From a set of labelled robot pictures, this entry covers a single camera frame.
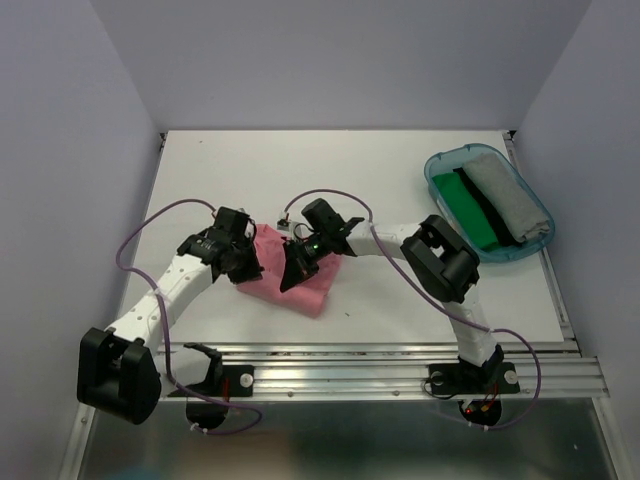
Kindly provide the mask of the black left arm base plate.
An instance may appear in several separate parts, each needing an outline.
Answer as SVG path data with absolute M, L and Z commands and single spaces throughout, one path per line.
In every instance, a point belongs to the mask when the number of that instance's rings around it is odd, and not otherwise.
M 186 387 L 209 397 L 249 398 L 253 396 L 254 373 L 253 365 L 218 363 L 208 368 L 202 380 L 187 383 Z

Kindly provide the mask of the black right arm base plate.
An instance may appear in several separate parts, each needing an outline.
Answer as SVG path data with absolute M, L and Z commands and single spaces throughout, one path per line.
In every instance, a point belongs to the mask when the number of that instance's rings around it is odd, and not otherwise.
M 461 362 L 431 364 L 427 370 L 431 392 L 438 397 L 482 396 L 493 393 L 494 387 L 499 394 L 520 392 L 519 378 L 511 362 L 502 362 L 492 373 Z

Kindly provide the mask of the pink t-shirt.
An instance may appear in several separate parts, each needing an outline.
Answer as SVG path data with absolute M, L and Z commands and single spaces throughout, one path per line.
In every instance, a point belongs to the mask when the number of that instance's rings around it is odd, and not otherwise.
M 325 308 L 342 258 L 330 254 L 321 259 L 316 275 L 286 292 L 281 292 L 279 287 L 284 274 L 285 256 L 280 233 L 267 224 L 258 224 L 254 244 L 259 263 L 264 268 L 262 278 L 239 284 L 236 290 L 310 318 L 318 317 Z

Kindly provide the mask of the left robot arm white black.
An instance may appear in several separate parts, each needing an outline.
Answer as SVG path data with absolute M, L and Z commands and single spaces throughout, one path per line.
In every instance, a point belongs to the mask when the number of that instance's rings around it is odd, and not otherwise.
M 221 207 L 213 222 L 177 247 L 159 279 L 134 266 L 125 272 L 141 277 L 148 291 L 109 326 L 92 327 L 82 337 L 76 397 L 82 404 L 134 425 L 146 421 L 159 400 L 175 393 L 214 406 L 214 418 L 191 426 L 218 434 L 239 390 L 250 386 L 227 371 L 221 353 L 201 343 L 170 347 L 170 331 L 190 304 L 221 277 L 234 284 L 259 280 L 255 221 L 242 210 Z

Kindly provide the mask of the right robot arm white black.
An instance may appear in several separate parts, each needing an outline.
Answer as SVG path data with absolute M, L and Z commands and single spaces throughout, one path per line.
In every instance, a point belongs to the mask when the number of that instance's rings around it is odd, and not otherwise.
M 436 393 L 480 393 L 494 386 L 504 354 L 479 304 L 479 258 L 446 220 L 431 215 L 379 231 L 371 217 L 345 220 L 322 198 L 308 204 L 302 216 L 311 235 L 284 242 L 282 292 L 318 274 L 319 261 L 330 254 L 380 256 L 393 266 L 404 260 L 416 278 L 410 285 L 448 317 L 457 341 L 457 363 L 429 367 Z

